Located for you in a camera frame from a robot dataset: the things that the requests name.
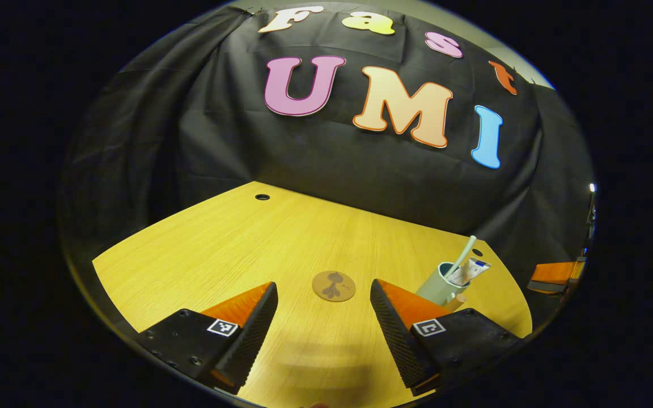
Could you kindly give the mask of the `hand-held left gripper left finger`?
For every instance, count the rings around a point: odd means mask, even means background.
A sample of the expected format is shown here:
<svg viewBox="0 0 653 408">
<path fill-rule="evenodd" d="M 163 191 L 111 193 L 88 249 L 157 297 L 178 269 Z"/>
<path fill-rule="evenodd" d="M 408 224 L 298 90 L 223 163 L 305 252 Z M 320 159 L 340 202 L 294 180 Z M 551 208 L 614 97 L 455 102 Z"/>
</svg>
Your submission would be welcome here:
<svg viewBox="0 0 653 408">
<path fill-rule="evenodd" d="M 202 312 L 179 309 L 138 333 L 137 343 L 202 385 L 238 393 L 278 304 L 277 285 L 265 282 Z"/>
</svg>

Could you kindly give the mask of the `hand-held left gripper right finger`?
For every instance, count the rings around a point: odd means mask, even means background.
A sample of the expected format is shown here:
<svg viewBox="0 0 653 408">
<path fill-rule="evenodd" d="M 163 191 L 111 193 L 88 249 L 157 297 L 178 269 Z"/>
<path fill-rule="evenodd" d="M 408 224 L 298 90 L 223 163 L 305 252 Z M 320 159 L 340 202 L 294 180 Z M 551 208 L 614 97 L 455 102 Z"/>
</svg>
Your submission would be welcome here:
<svg viewBox="0 0 653 408">
<path fill-rule="evenodd" d="M 371 282 L 370 303 L 402 382 L 415 397 L 468 383 L 523 345 L 474 308 L 449 312 L 382 279 Z"/>
</svg>

